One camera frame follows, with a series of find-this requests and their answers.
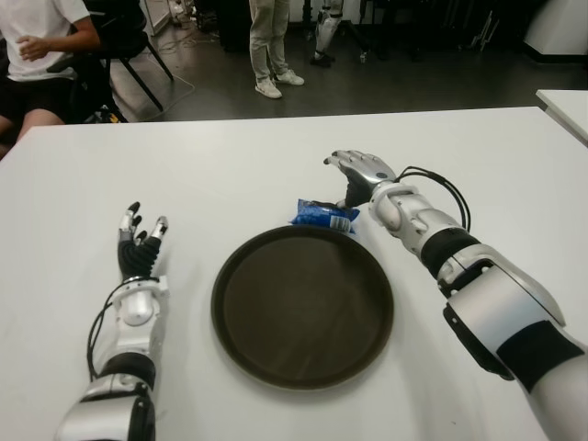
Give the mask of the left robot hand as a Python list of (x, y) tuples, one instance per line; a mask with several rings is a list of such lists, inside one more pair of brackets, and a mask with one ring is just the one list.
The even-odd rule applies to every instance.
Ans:
[(158, 218), (150, 233), (136, 233), (142, 217), (141, 203), (132, 203), (124, 212), (119, 223), (117, 256), (122, 280), (134, 277), (150, 278), (160, 253), (163, 238), (169, 229), (165, 216)]

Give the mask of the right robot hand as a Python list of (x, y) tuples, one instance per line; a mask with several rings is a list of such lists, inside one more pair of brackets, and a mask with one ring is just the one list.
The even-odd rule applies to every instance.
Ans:
[(347, 179), (345, 198), (337, 203), (340, 208), (355, 208), (369, 202), (381, 183), (393, 182), (396, 175), (380, 158), (355, 150), (338, 150), (323, 160), (333, 165)]

